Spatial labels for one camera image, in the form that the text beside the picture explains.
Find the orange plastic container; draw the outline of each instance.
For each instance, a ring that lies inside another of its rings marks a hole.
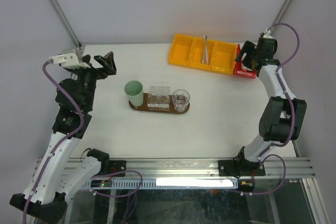
[[[206,41],[209,65],[202,63],[204,39],[176,34],[169,53],[169,63],[219,73],[233,74],[238,44]]]

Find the white wall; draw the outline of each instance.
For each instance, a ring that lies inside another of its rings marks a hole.
[[[307,102],[298,139],[304,156],[311,157],[329,214],[336,222],[336,0],[293,0],[284,22],[297,28],[301,47],[284,68],[291,90]],[[284,61],[296,45],[288,28],[275,32],[277,56]]]
[[[28,185],[58,111],[56,89],[41,66],[71,47],[48,0],[0,0],[1,223],[22,215],[9,200]],[[66,76],[59,67],[48,70],[58,80]]]
[[[171,42],[175,33],[242,42],[284,0],[58,0],[81,42]]]

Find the yellow bin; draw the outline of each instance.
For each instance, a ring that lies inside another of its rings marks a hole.
[[[233,74],[238,44],[208,39],[209,65],[202,64],[204,39],[176,34],[169,53],[169,63],[212,72]]]

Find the brown wooden board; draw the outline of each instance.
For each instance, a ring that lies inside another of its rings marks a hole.
[[[177,112],[174,109],[172,96],[170,96],[169,110],[150,110],[150,108],[148,108],[148,106],[147,106],[147,101],[148,101],[148,93],[144,93],[143,94],[143,104],[141,106],[135,107],[135,106],[133,106],[133,104],[130,101],[129,101],[129,105],[133,110],[136,110],[136,111],[166,113],[166,114],[175,114],[175,115],[185,114],[190,108],[190,103],[189,103],[188,106],[186,107],[186,109],[183,112]]]

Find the white table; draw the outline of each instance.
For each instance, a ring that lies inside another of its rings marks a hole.
[[[89,147],[124,158],[234,157],[255,138],[268,102],[261,81],[169,65],[170,46],[85,47],[84,55],[92,57],[113,51],[117,75],[97,82],[92,120],[71,157]],[[131,80],[139,80],[144,92],[149,86],[187,90],[190,110],[183,115],[133,111],[124,94]],[[292,144],[273,153],[295,156]]]

